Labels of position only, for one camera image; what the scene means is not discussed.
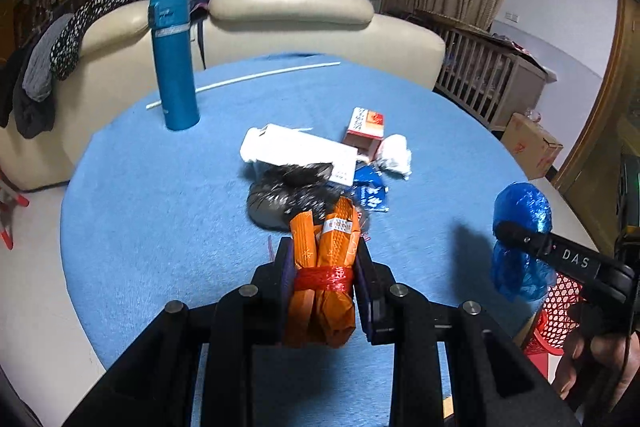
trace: blue thermos bottle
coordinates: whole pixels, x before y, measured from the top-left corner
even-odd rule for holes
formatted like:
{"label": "blue thermos bottle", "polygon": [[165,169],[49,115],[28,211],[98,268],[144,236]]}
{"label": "blue thermos bottle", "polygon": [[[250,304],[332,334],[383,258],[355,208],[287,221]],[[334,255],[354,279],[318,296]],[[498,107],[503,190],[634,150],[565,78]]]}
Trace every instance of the blue thermos bottle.
{"label": "blue thermos bottle", "polygon": [[150,0],[149,27],[164,122],[182,131],[200,121],[193,83],[189,0]]}

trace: red tape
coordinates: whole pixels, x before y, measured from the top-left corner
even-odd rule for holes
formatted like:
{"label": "red tape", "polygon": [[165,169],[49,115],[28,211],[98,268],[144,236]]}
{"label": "red tape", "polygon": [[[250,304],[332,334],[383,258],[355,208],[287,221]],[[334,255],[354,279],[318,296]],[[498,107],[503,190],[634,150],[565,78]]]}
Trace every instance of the red tape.
{"label": "red tape", "polygon": [[348,266],[315,266],[300,268],[293,283],[293,290],[315,290],[330,292],[351,291],[353,269]]}

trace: human hand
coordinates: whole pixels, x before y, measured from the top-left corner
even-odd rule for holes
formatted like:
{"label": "human hand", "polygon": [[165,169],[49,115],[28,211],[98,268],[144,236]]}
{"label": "human hand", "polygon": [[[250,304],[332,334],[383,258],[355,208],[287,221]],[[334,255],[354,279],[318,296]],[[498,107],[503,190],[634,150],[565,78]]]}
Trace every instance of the human hand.
{"label": "human hand", "polygon": [[[576,322],[578,322],[579,309],[580,305],[574,305],[568,311],[568,315]],[[580,358],[585,345],[586,342],[579,327],[571,331],[564,340],[564,345],[562,346],[564,355],[558,363],[556,377],[552,384],[552,387],[563,400],[566,399],[569,391],[575,385],[577,371],[574,361]],[[625,337],[623,335],[612,333],[593,337],[590,349],[596,362],[614,370],[616,373],[620,372],[625,357]],[[609,410],[625,394],[626,388],[629,387],[638,369],[640,369],[640,341],[638,340],[638,334],[634,333],[629,344],[629,356],[625,370],[615,386],[610,403],[607,404]]]}

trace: crumpled white tissue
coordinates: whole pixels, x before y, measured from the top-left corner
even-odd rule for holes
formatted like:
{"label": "crumpled white tissue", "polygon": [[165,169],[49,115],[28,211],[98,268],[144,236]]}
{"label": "crumpled white tissue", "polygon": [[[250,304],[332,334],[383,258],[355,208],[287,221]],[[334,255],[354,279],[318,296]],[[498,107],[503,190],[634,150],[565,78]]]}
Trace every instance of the crumpled white tissue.
{"label": "crumpled white tissue", "polygon": [[411,151],[406,147],[406,138],[392,134],[382,140],[376,152],[376,164],[385,171],[398,172],[408,179],[411,174]]}

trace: cream leather sofa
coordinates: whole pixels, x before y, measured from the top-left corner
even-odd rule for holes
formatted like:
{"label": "cream leather sofa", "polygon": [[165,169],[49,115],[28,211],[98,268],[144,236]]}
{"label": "cream leather sofa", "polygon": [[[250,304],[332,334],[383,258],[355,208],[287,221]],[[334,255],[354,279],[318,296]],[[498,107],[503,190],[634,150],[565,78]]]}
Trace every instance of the cream leather sofa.
{"label": "cream leather sofa", "polygon": [[[119,8],[85,33],[78,67],[55,86],[51,132],[22,138],[13,117],[0,129],[0,168],[18,187],[70,179],[92,134],[157,89],[148,2]],[[442,39],[420,26],[374,14],[368,0],[210,0],[204,63],[191,28],[194,71],[275,52],[319,52],[433,89]]]}

